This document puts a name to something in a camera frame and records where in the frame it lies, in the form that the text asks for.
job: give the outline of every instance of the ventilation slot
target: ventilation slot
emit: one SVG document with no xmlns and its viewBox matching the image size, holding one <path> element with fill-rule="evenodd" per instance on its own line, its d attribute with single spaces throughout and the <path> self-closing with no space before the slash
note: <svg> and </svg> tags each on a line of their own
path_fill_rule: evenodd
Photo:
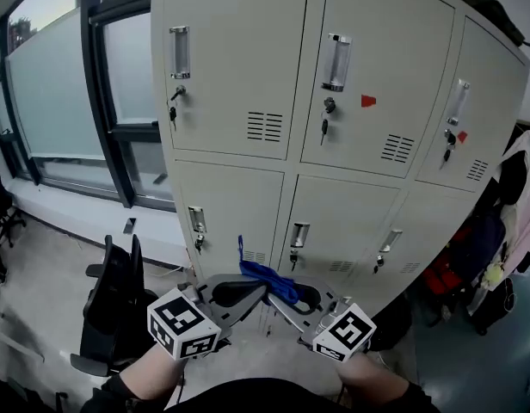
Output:
<svg viewBox="0 0 530 413">
<path fill-rule="evenodd" d="M 256 262 L 258 262 L 260 265 L 265 264 L 265 254 L 262 252 L 256 252 Z"/>
<path fill-rule="evenodd" d="M 282 134 L 282 115 L 248 112 L 246 137 L 248 139 L 280 142 Z"/>
<path fill-rule="evenodd" d="M 245 251 L 242 258 L 248 262 L 258 262 L 260 265 L 265 264 L 265 254 L 262 252 Z"/>
<path fill-rule="evenodd" d="M 413 272 L 416 272 L 419 266 L 420 263 L 407 263 L 401 269 L 401 274 L 412 274 Z"/>
<path fill-rule="evenodd" d="M 485 174 L 488 166 L 489 165 L 486 162 L 476 159 L 471 165 L 470 171 L 466 177 L 468 179 L 472 179 L 473 181 L 481 181 L 481 178 Z"/>
<path fill-rule="evenodd" d="M 353 266 L 353 262 L 332 262 L 330 272 L 349 272 Z"/>
<path fill-rule="evenodd" d="M 414 139 L 389 134 L 387 135 L 381 158 L 388 161 L 406 163 L 412 151 L 412 145 L 414 145 Z"/>
</svg>

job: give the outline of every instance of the black office chair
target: black office chair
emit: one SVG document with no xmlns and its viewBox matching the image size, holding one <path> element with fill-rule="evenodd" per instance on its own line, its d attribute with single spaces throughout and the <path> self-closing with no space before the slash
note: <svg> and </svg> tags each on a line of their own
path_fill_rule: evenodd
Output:
<svg viewBox="0 0 530 413">
<path fill-rule="evenodd" d="M 95 376 L 121 372 L 154 344 L 146 329 L 146 307 L 157 295 L 145 290 L 143 256 L 133 236 L 130 256 L 105 237 L 102 265 L 89 265 L 85 274 L 98 277 L 83 308 L 80 353 L 70 355 L 77 370 Z"/>
<path fill-rule="evenodd" d="M 10 193 L 5 189 L 3 184 L 1 183 L 1 176 L 0 176 L 0 246 L 1 246 L 1 239 L 3 236 L 9 240 L 9 247 L 13 247 L 13 243 L 10 240 L 10 230 L 15 225 L 22 225 L 26 226 L 26 222 L 24 219 L 16 219 L 21 217 L 21 210 L 16 208 L 15 212 L 9 216 L 9 208 L 13 206 L 13 196 L 10 195 Z"/>
</svg>

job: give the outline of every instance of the window frame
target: window frame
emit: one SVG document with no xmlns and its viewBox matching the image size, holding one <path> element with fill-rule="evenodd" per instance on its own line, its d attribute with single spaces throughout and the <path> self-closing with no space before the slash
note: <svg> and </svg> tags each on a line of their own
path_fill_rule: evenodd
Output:
<svg viewBox="0 0 530 413">
<path fill-rule="evenodd" d="M 116 187 L 119 192 L 121 186 L 122 203 L 174 212 L 174 201 L 140 196 L 135 192 L 121 143 L 161 144 L 158 121 L 151 124 L 118 124 L 108 73 L 104 28 L 108 24 L 150 12 L 151 0 L 82 0 L 83 61 L 97 134 L 114 183 L 118 182 Z"/>
<path fill-rule="evenodd" d="M 126 160 L 121 151 L 122 143 L 147 142 L 161 144 L 157 121 L 151 124 L 117 124 L 114 98 L 110 87 L 108 63 L 104 40 L 104 27 L 113 22 L 151 12 L 151 0 L 80 0 L 81 39 L 85 82 L 97 135 L 117 192 L 44 177 L 35 159 L 28 155 L 22 140 L 20 121 L 15 114 L 14 97 L 9 85 L 7 57 L 9 56 L 9 17 L 24 0 L 15 0 L 0 18 L 0 83 L 11 133 L 0 133 L 0 148 L 13 177 L 60 188 L 73 193 L 102 199 L 116 200 L 126 208 L 133 205 L 175 212 L 175 202 L 136 194 L 129 177 Z M 28 173 L 19 170 L 20 160 L 15 153 L 17 143 L 22 161 Z"/>
</svg>

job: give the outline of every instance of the chair armrest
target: chair armrest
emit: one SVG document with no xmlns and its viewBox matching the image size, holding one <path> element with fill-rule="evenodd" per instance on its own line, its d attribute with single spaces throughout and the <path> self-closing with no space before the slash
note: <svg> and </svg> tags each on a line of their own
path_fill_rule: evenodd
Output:
<svg viewBox="0 0 530 413">
<path fill-rule="evenodd" d="M 87 269 L 85 269 L 85 275 L 88 277 L 93 277 L 94 279 L 98 279 L 101 277 L 103 270 L 104 266 L 101 264 L 89 265 Z"/>
<path fill-rule="evenodd" d="M 80 372 L 94 376 L 108 376 L 108 365 L 104 362 L 83 358 L 78 354 L 70 354 L 70 365 Z"/>
</svg>

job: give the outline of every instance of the red sticker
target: red sticker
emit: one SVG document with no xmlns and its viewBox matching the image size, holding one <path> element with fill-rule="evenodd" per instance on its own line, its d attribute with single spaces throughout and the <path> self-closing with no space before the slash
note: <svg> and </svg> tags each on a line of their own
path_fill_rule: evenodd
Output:
<svg viewBox="0 0 530 413">
<path fill-rule="evenodd" d="M 456 135 L 458 138 L 458 141 L 460 141 L 462 144 L 464 144 L 465 139 L 468 137 L 468 133 L 466 132 L 460 132 L 458 135 Z"/>
<path fill-rule="evenodd" d="M 361 95 L 361 107 L 370 107 L 376 104 L 376 98 L 368 95 Z"/>
</svg>

